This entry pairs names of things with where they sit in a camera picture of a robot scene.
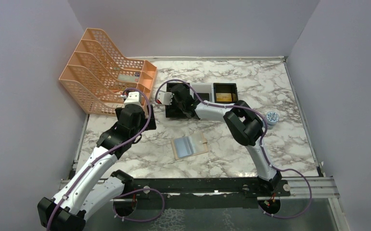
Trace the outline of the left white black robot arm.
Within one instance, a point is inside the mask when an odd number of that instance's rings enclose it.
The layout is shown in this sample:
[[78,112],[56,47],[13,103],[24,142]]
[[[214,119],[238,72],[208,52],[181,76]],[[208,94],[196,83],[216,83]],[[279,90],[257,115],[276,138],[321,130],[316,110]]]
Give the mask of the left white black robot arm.
[[48,231],[81,231],[112,198],[132,193],[132,177],[118,170],[102,185],[98,181],[146,130],[156,129],[151,105],[129,103],[116,108],[117,121],[103,132],[84,166],[52,198],[38,203],[38,215]]

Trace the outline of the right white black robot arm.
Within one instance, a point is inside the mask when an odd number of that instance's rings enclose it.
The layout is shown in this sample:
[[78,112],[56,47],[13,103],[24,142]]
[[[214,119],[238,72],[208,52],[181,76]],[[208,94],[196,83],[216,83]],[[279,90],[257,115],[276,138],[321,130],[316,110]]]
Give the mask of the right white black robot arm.
[[236,142],[249,152],[257,170],[260,192],[266,196],[276,192],[281,173],[275,169],[266,154],[263,144],[263,120],[245,101],[213,103],[191,96],[190,91],[185,84],[176,84],[170,88],[168,94],[172,103],[187,118],[224,122]]

